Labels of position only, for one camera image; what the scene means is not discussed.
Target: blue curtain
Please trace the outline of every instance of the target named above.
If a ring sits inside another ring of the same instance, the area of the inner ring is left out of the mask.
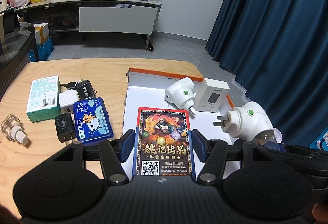
[[[327,0],[224,0],[206,50],[287,144],[328,126]]]

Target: gold coin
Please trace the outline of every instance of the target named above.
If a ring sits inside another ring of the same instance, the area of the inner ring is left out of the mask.
[[[162,137],[162,136],[159,136],[159,137],[157,137],[156,142],[159,145],[164,145],[164,144],[166,144],[166,139],[164,137]]]

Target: blue dental floss box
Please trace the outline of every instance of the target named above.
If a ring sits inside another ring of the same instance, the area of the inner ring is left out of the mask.
[[[93,145],[101,140],[114,137],[102,98],[75,102],[73,110],[76,137],[79,141]]]

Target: white cartoon bear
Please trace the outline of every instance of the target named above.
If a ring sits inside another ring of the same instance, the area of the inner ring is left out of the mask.
[[[97,130],[98,128],[101,127],[99,124],[98,117],[96,117],[95,119],[92,119],[90,122],[87,122],[87,125],[91,131]]]

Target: white drawer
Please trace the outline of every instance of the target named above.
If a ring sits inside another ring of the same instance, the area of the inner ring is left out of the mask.
[[[80,7],[80,32],[124,32],[150,35],[157,8],[146,6]]]

